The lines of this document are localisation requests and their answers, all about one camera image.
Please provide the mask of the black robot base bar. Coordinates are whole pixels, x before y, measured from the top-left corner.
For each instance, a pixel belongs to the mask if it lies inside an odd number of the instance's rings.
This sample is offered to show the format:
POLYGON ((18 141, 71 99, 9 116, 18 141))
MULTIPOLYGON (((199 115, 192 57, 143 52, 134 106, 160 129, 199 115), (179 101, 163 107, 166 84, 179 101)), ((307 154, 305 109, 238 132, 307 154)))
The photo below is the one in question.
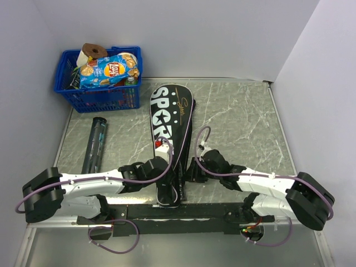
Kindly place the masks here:
POLYGON ((176 208, 163 208, 153 204, 110 205, 104 219, 77 218, 78 225, 113 226, 113 236, 129 236, 137 226, 140 234, 239 234, 240 227, 248 224, 273 223, 271 215, 261 217, 238 203, 181 204, 176 208))

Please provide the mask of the black SPORT racket bag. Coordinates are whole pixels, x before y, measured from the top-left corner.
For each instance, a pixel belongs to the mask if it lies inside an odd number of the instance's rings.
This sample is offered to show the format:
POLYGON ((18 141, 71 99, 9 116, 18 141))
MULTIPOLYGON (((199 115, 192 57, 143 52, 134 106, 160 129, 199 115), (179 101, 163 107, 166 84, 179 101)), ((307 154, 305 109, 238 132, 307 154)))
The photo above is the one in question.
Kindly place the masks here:
POLYGON ((185 196, 185 172, 188 169, 195 100, 186 86, 160 86, 150 97, 151 136, 155 148, 167 138, 172 146, 172 165, 165 177, 156 183, 157 203, 162 207, 178 207, 185 196))

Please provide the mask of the black shuttlecock tube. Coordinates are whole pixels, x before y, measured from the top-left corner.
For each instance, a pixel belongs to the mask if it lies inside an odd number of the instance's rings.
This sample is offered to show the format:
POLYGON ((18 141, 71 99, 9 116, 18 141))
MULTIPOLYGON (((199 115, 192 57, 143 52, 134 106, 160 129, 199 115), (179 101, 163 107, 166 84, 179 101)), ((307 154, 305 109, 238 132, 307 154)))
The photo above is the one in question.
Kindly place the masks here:
POLYGON ((103 147, 107 130, 107 120, 94 117, 86 147, 81 174, 98 173, 101 167, 103 147))

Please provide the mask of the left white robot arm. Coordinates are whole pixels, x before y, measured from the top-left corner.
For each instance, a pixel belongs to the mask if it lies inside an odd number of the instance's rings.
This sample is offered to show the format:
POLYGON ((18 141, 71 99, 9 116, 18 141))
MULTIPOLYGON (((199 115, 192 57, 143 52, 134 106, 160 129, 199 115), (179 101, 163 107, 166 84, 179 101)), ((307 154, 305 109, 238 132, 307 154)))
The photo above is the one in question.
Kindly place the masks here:
POLYGON ((102 224, 110 217, 107 194, 138 192, 151 184, 157 186, 158 203, 172 206, 179 198, 172 178, 173 169, 162 157, 92 174, 61 174, 57 167, 50 167, 22 188, 26 222, 81 216, 102 224))

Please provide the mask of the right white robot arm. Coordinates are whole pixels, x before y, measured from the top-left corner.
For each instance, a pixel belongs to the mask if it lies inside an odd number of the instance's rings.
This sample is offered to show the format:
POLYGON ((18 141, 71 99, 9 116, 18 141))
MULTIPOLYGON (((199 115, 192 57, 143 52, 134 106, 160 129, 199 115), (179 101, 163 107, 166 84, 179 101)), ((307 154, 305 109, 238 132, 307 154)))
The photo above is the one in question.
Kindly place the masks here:
POLYGON ((185 179, 189 182, 216 179, 229 190, 248 192, 243 207, 248 221, 265 216, 288 217, 321 231, 330 220, 335 202, 333 195, 306 172, 281 176, 255 171, 230 164, 216 149, 193 157, 185 179))

